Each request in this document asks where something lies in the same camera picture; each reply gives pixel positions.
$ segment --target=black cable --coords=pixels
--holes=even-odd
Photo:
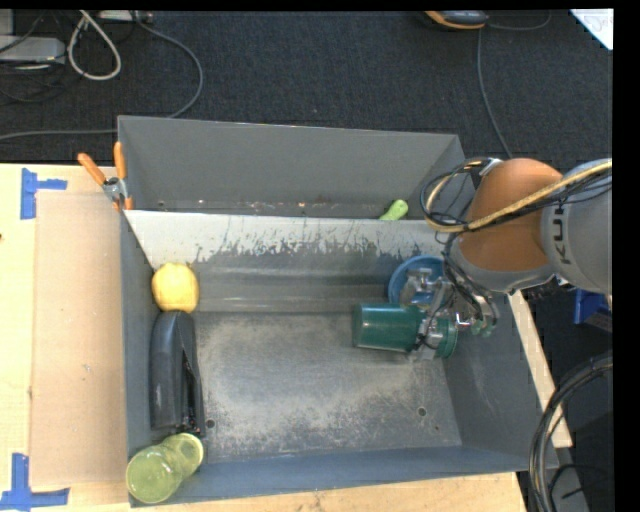
[[[500,29],[500,30],[515,30],[515,31],[538,30],[545,27],[550,21],[551,21],[551,12],[549,12],[549,15],[545,22],[541,23],[540,25],[536,25],[534,27],[508,27],[508,26],[502,26],[502,25],[487,25],[487,27]],[[484,102],[484,106],[487,109],[487,114],[489,114],[489,119],[491,120],[493,130],[496,132],[498,139],[500,139],[500,143],[502,144],[502,147],[504,148],[504,151],[507,154],[507,157],[513,158],[513,154],[511,153],[511,150],[509,149],[509,146],[507,145],[507,142],[504,139],[504,136],[502,135],[502,131],[500,130],[498,123],[496,122],[496,118],[493,115],[493,110],[491,109],[491,105],[489,104],[489,98],[484,88],[484,79],[482,77],[482,32],[483,32],[482,29],[478,30],[478,51],[476,56],[476,69],[478,73],[478,83],[480,85],[480,93],[482,94],[482,101]]]
[[[136,17],[133,14],[134,11],[129,10],[129,13],[131,14],[131,19],[132,20],[136,20]],[[109,38],[111,39],[111,41],[113,41],[114,44],[122,44],[122,43],[124,43],[127,39],[129,39],[133,35],[133,33],[136,31],[136,28],[138,27],[137,23],[128,23],[128,22],[126,22],[125,24],[129,26],[129,30],[127,31],[127,33],[124,36],[121,36],[120,39],[117,39],[117,40],[113,39],[113,37],[111,37],[111,34],[109,34]]]
[[[60,15],[64,15],[68,20],[71,20],[71,18],[69,17],[68,14],[64,13],[63,11],[61,11],[59,9],[54,10],[53,13],[52,13],[53,21],[55,21],[56,27],[58,28],[58,36],[60,37],[60,39],[64,43],[64,51],[66,53],[67,46],[69,44],[69,39],[71,39],[71,33],[73,32],[73,28],[70,27],[69,32],[68,33],[65,32],[64,27],[62,26],[62,22],[60,21]]]
[[[3,63],[0,63],[0,69],[2,69],[2,72],[0,73],[0,75],[2,75],[2,76],[20,76],[20,77],[26,78],[30,82],[33,82],[33,83],[35,83],[37,85],[40,85],[42,87],[49,87],[49,88],[51,88],[51,87],[60,87],[60,86],[56,85],[55,83],[47,83],[47,82],[44,82],[42,80],[39,80],[39,77],[42,74],[49,74],[49,73],[53,74],[53,72],[51,71],[51,69],[53,69],[53,68],[47,68],[47,69],[40,70],[42,73],[38,74],[38,73],[34,73],[32,70],[25,70],[25,69],[22,69],[19,66],[14,66],[14,65],[12,65],[12,64],[10,64],[8,62],[3,62]]]
[[[168,116],[169,118],[178,117],[178,116],[184,114],[187,110],[189,110],[191,108],[191,106],[200,97],[200,93],[202,92],[202,87],[204,85],[204,71],[202,70],[202,65],[200,64],[200,61],[195,56],[195,54],[189,48],[187,48],[184,44],[182,44],[180,41],[178,41],[176,39],[173,39],[173,38],[171,38],[169,36],[166,36],[164,34],[161,34],[160,32],[157,32],[157,31],[153,30],[152,28],[149,28],[147,25],[145,25],[140,20],[137,20],[137,23],[138,23],[138,25],[140,27],[145,29],[147,32],[150,32],[151,34],[154,34],[154,35],[160,37],[161,39],[164,39],[165,41],[173,43],[176,46],[178,46],[179,48],[181,48],[182,50],[184,50],[191,57],[191,59],[193,60],[193,62],[196,65],[196,67],[198,68],[198,77],[199,77],[198,88],[197,88],[196,93],[194,94],[193,98],[191,98],[191,100],[184,107],[182,107],[180,110],[178,110],[177,112],[174,112],[173,114]]]
[[[31,34],[33,34],[33,32],[35,31],[36,27],[38,26],[38,23],[40,23],[40,20],[42,20],[42,18],[44,17],[45,13],[47,12],[47,9],[43,9],[42,11],[40,11],[39,16],[36,18],[36,20],[31,24],[31,27],[29,27],[29,30],[27,30],[27,32],[23,35],[21,35],[20,37],[18,37],[18,39],[14,39],[12,42],[10,42],[9,44],[3,46],[0,48],[0,54],[6,52],[7,50],[10,50],[11,48],[14,48],[16,46],[18,46],[20,43],[22,43],[25,39],[27,39]]]
[[[527,30],[538,30],[539,28],[543,28],[547,26],[550,21],[551,21],[551,11],[549,11],[549,13],[547,14],[547,19],[545,21],[533,27],[510,27],[508,25],[495,25],[493,23],[487,23],[486,26],[490,28],[497,28],[500,30],[515,30],[515,31],[525,32]]]
[[[562,466],[560,466],[556,472],[553,475],[553,478],[551,479],[551,482],[549,482],[549,495],[551,496],[551,503],[552,506],[554,507],[554,512],[555,512],[555,500],[553,498],[553,491],[555,490],[555,486],[557,485],[558,481],[560,480],[560,477],[564,474],[565,471],[567,471],[568,469],[579,469],[581,471],[584,470],[591,470],[593,472],[599,472],[601,475],[603,475],[603,478],[597,479],[595,482],[593,482],[590,485],[593,485],[595,483],[598,483],[602,480],[608,479],[610,478],[609,472],[606,471],[603,468],[600,468],[598,466],[591,466],[588,464],[574,464],[574,463],[570,463],[570,464],[563,464]],[[570,492],[567,492],[565,494],[563,494],[561,496],[561,498],[563,500],[570,498],[571,496],[573,496],[574,494],[577,494],[579,492],[582,492],[584,490],[584,488],[589,487],[590,485],[581,485],[580,487],[578,487],[577,489],[574,489]]]
[[[454,293],[449,294],[449,297],[447,297],[446,301],[442,301],[440,303],[440,305],[436,308],[436,310],[433,312],[433,314],[431,315],[431,318],[429,319],[429,323],[427,324],[427,328],[425,329],[426,334],[421,334],[418,336],[418,341],[415,343],[415,345],[413,346],[413,350],[417,350],[418,348],[420,348],[422,345],[425,345],[426,347],[430,348],[431,350],[438,350],[438,346],[436,345],[435,347],[433,345],[431,345],[427,340],[429,338],[429,329],[431,329],[431,325],[433,324],[434,319],[436,318],[436,315],[445,307],[449,307],[453,304],[453,299],[455,297]]]
[[[558,408],[563,406],[578,389],[609,371],[613,371],[611,351],[597,358],[591,358],[587,364],[580,366],[562,380],[545,408],[533,436],[529,454],[529,479],[536,504],[543,512],[554,512],[553,499],[546,477],[546,451],[553,434],[553,430],[549,431],[549,425]]]
[[[556,420],[556,422],[553,424],[553,427],[551,427],[551,429],[549,430],[549,439],[551,439],[551,437],[553,436],[553,434],[555,433],[555,431],[558,429],[558,427],[560,426],[560,423],[562,423],[562,420],[564,419],[565,415],[566,415],[566,405],[565,405],[565,411],[564,414],[560,415],[558,417],[558,419]],[[556,485],[556,481],[557,479],[555,478],[556,475],[554,475],[554,478],[552,479],[552,481],[549,483],[548,489],[549,489],[549,497],[551,499],[551,506],[553,508],[553,512],[557,512],[556,511],[556,506],[555,503],[553,501],[553,487]]]
[[[477,315],[482,316],[482,309],[480,305],[472,295],[471,291],[475,292],[476,295],[482,297],[485,302],[489,305],[491,310],[493,311],[494,318],[498,317],[497,311],[495,310],[495,306],[493,301],[489,298],[489,292],[485,290],[483,287],[474,283],[471,278],[462,270],[458,265],[456,265],[450,257],[451,246],[453,245],[454,240],[460,235],[460,233],[451,233],[447,243],[445,245],[445,249],[442,251],[443,258],[443,271],[447,279],[451,282],[451,284],[456,288],[456,291],[469,303],[469,305],[475,310]],[[459,284],[459,279],[462,279],[465,286]]]
[[[447,219],[447,220],[451,220],[453,221],[453,223],[448,224],[448,226],[468,226],[470,224],[470,221],[466,221],[466,220],[462,220],[459,218],[456,218],[452,215],[448,215],[446,212],[449,210],[449,208],[451,206],[449,206],[445,212],[441,213],[441,212],[432,212],[429,211],[426,208],[426,204],[425,204],[425,195],[427,193],[427,191],[431,188],[433,188],[437,183],[440,183],[442,180],[447,179],[448,182],[444,184],[442,190],[439,191],[439,194],[442,194],[445,190],[445,188],[447,186],[449,186],[451,184],[452,179],[458,175],[463,169],[465,169],[465,163],[463,163],[462,165],[458,166],[456,169],[454,169],[452,172],[448,173],[448,174],[443,174],[440,176],[437,176],[436,178],[433,178],[431,181],[429,181],[428,183],[426,183],[424,185],[424,187],[422,188],[422,190],[420,191],[420,195],[419,195],[419,202],[420,202],[420,207],[422,208],[422,212],[425,216],[425,218],[427,218],[428,220],[436,223],[436,224],[441,224],[443,220]],[[597,174],[593,174],[591,176],[587,176],[586,178],[570,183],[567,186],[563,187],[562,189],[560,189],[557,192],[554,192],[548,196],[542,197],[536,201],[534,201],[531,204],[528,204],[526,206],[523,206],[522,208],[520,208],[519,210],[508,214],[508,215],[503,215],[501,217],[498,217],[497,219],[493,220],[490,223],[484,224],[483,226],[480,226],[478,228],[475,228],[473,230],[468,230],[468,231],[480,231],[482,229],[486,229],[489,227],[493,227],[493,226],[497,226],[500,224],[503,224],[505,222],[509,222],[512,221],[514,219],[523,217],[525,215],[528,215],[530,213],[533,213],[537,210],[540,210],[542,208],[546,208],[548,206],[552,206],[552,205],[560,205],[560,204],[574,204],[574,203],[580,203],[580,202],[584,202],[584,201],[589,201],[592,199],[595,199],[596,197],[607,193],[609,190],[611,190],[612,188],[612,183],[610,181],[605,181],[603,183],[603,180],[606,180],[607,178],[611,177],[613,175],[613,170],[612,167],[608,167],[607,169],[603,169],[601,172],[597,173]],[[583,194],[586,192],[595,192],[598,189],[602,189],[600,190],[598,193],[595,194],[591,194],[588,197],[583,197],[583,198],[579,198],[579,199],[571,199],[573,196],[579,195],[579,194]]]
[[[202,70],[202,65],[200,64],[200,61],[198,60],[197,56],[180,41],[173,39],[172,37],[166,36],[161,32],[153,30],[147,27],[144,23],[140,21],[138,21],[138,24],[146,31],[160,37],[161,39],[164,39],[165,41],[168,41],[178,46],[180,49],[185,51],[187,55],[191,57],[191,59],[193,60],[193,62],[195,63],[198,69],[198,87],[196,89],[195,94],[182,108],[180,108],[173,114],[167,116],[167,118],[170,118],[170,119],[176,118],[184,114],[187,110],[189,110],[193,106],[193,104],[198,100],[198,98],[200,97],[200,94],[202,93],[202,88],[204,85],[204,71]],[[6,135],[0,135],[0,141],[15,139],[18,137],[29,137],[34,135],[103,135],[103,134],[113,134],[113,133],[117,133],[117,129],[104,128],[104,129],[96,129],[96,130],[32,130],[32,131],[14,132],[14,133],[8,133]]]
[[[3,96],[10,98],[11,101],[0,104],[0,107],[6,107],[8,105],[12,105],[14,103],[43,103],[45,101],[52,100],[57,98],[58,96],[64,94],[69,90],[69,88],[80,82],[81,77],[76,74],[76,77],[72,80],[69,80],[67,83],[62,83],[62,78],[64,76],[64,70],[59,73],[60,76],[54,77],[51,83],[43,82],[37,80],[33,76],[34,71],[21,71],[16,74],[23,75],[25,78],[30,80],[31,82],[36,83],[40,86],[40,89],[37,91],[33,91],[28,93],[25,96],[19,97],[15,96],[4,89],[0,89],[0,94]]]

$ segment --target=green glass jar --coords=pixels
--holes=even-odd
[[[169,499],[202,463],[200,439],[182,433],[136,453],[127,465],[126,483],[131,495],[145,504]]]

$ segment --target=yellow lemon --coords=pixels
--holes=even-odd
[[[200,299],[198,279],[184,263],[165,263],[151,278],[151,291],[163,311],[191,313]]]

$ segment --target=black carpet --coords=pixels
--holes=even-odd
[[[563,173],[611,157],[613,52],[568,9],[485,12],[481,31],[444,29],[421,11],[154,11],[151,28],[202,67],[201,92],[182,118],[454,133],[466,156],[532,157]],[[16,10],[16,33],[39,14]],[[66,42],[79,18],[48,11],[35,34]],[[101,25],[122,57],[112,80],[82,78],[68,64],[0,67],[0,161],[75,164],[82,151],[112,165],[114,133],[17,135],[114,130],[118,115],[171,116],[193,98],[198,68],[187,51],[133,24]],[[89,73],[113,69],[93,30],[75,55]],[[574,299],[531,299],[555,379],[612,347],[610,333],[572,323]],[[585,407],[609,415],[606,400]],[[600,423],[611,439],[581,432],[575,455],[585,465],[612,454],[612,428]],[[592,449],[582,449],[589,439]],[[592,512],[611,510],[612,479],[603,493]]]

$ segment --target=white cable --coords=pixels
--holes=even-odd
[[[73,69],[75,69],[80,75],[89,78],[90,80],[111,80],[113,77],[117,76],[118,73],[120,73],[120,69],[122,67],[122,61],[120,60],[120,54],[118,53],[118,50],[116,49],[115,45],[113,44],[113,41],[111,41],[111,39],[109,39],[109,36],[104,32],[104,30],[102,30],[102,27],[100,27],[100,25],[98,25],[98,23],[89,15],[89,13],[87,11],[84,11],[82,9],[80,9],[80,12],[82,13],[82,19],[78,22],[78,24],[76,25],[76,28],[73,31],[73,34],[71,35],[71,39],[69,40],[69,44],[67,46],[67,54],[69,56],[69,63],[71,64],[71,67]],[[93,26],[93,28],[96,29],[96,32],[98,32],[98,34],[100,34],[100,36],[102,37],[102,39],[105,40],[105,42],[109,45],[109,48],[111,48],[111,51],[113,52],[113,55],[116,58],[116,68],[109,73],[108,75],[92,75],[90,73],[87,73],[86,71],[82,70],[77,64],[76,61],[73,57],[73,49],[77,43],[78,40],[78,35],[80,34],[81,30],[86,30],[87,27],[89,26],[89,24],[91,24]]]

